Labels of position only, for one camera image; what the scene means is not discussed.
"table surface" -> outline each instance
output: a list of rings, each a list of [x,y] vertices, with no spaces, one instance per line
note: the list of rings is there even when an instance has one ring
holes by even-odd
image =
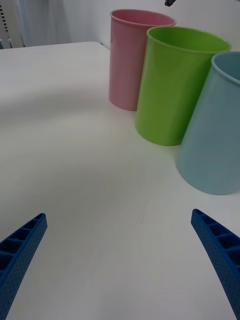
[[[0,237],[40,212],[48,229],[8,320],[234,320],[191,226],[198,208],[240,235],[240,194],[179,175],[179,147],[108,100],[109,51],[0,51]]]

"black object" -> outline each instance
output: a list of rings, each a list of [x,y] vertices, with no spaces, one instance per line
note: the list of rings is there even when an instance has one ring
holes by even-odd
[[[166,1],[165,1],[165,6],[171,7],[171,5],[174,4],[175,1],[176,1],[176,0],[166,0]]]

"white wall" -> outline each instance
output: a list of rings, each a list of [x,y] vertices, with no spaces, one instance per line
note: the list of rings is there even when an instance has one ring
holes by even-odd
[[[110,16],[114,9],[157,11],[177,20],[179,26],[198,28],[224,37],[240,50],[240,2],[237,0],[64,0],[73,42],[98,41],[109,47]]]
[[[14,0],[14,4],[25,46],[72,42],[63,0]]]

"plastic cup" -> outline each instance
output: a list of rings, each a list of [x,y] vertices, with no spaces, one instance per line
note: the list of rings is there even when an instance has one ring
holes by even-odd
[[[214,54],[229,42],[185,27],[154,27],[147,48],[136,113],[136,130],[159,145],[182,142]]]
[[[213,195],[240,189],[240,52],[219,53],[190,120],[176,167]]]
[[[137,110],[147,43],[153,26],[174,26],[161,13],[121,9],[111,12],[109,100],[122,109]]]

